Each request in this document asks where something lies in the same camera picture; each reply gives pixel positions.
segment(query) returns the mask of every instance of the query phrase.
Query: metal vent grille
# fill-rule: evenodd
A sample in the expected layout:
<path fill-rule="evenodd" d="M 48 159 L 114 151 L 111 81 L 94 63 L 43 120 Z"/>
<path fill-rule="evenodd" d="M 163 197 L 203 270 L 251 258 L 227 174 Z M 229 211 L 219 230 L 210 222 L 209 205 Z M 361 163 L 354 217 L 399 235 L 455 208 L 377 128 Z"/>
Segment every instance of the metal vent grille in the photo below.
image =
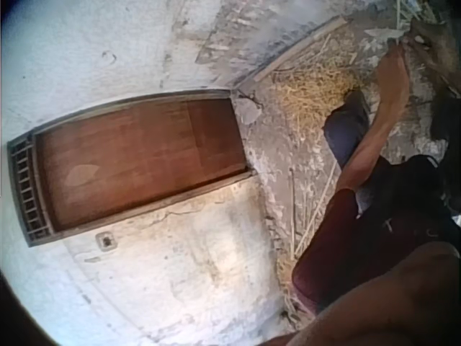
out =
<path fill-rule="evenodd" d="M 32 136 L 28 136 L 9 147 L 17 207 L 22 217 L 24 235 L 31 245 L 53 234 L 40 200 L 40 191 L 37 186 L 40 181 L 34 165 L 33 144 Z"/>

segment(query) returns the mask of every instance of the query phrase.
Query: brown door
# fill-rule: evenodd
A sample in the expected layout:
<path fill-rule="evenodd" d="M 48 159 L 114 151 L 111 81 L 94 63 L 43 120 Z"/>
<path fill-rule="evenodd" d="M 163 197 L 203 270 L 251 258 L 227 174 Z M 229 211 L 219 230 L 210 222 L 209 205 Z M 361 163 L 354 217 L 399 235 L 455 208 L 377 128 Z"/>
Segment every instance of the brown door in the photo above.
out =
<path fill-rule="evenodd" d="M 54 127 L 36 145 L 55 231 L 246 170 L 229 99 L 143 102 Z"/>

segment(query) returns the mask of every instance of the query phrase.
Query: dirt ground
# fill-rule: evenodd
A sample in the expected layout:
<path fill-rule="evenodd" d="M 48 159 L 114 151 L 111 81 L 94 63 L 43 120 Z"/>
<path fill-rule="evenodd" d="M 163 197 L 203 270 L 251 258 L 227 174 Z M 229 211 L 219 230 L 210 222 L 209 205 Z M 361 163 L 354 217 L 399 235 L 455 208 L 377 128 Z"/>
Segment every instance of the dirt ground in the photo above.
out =
<path fill-rule="evenodd" d="M 250 95 L 233 95 L 246 155 L 259 173 L 266 200 L 267 228 L 285 294 L 287 330 L 299 329 L 313 319 L 292 292 L 290 276 L 323 218 L 340 172 L 323 138 L 323 122 L 341 105 L 344 94 L 357 86 L 373 119 L 379 103 L 374 70 L 387 50 L 386 31 L 373 29 L 394 29 L 395 12 L 371 9 L 348 21 L 280 66 Z M 411 51 L 407 64 L 410 102 L 382 154 L 394 164 L 414 154 L 440 160 L 445 143 L 429 139 L 433 89 Z"/>

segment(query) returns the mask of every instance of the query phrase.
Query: person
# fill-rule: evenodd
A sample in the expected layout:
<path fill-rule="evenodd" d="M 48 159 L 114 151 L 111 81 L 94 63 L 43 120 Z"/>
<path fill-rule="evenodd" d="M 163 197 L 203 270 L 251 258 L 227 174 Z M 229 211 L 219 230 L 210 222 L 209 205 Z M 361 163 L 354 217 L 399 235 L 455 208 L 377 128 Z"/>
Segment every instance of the person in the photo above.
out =
<path fill-rule="evenodd" d="M 292 283 L 317 317 L 265 345 L 460 345 L 460 228 L 443 201 L 437 163 L 392 165 L 381 149 L 405 112 L 405 51 L 377 67 L 380 105 L 371 126 L 359 90 L 326 119 L 342 171 Z"/>

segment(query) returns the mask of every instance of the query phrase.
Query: dark red sleeve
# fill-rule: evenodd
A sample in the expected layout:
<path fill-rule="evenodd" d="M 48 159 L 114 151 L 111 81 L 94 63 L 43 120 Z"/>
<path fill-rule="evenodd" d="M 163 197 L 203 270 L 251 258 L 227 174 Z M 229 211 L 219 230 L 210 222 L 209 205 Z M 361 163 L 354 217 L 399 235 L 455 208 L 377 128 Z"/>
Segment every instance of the dark red sleeve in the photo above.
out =
<path fill-rule="evenodd" d="M 292 282 L 298 298 L 316 314 L 354 238 L 358 213 L 355 193 L 338 191 L 328 203 L 323 221 L 297 261 Z"/>

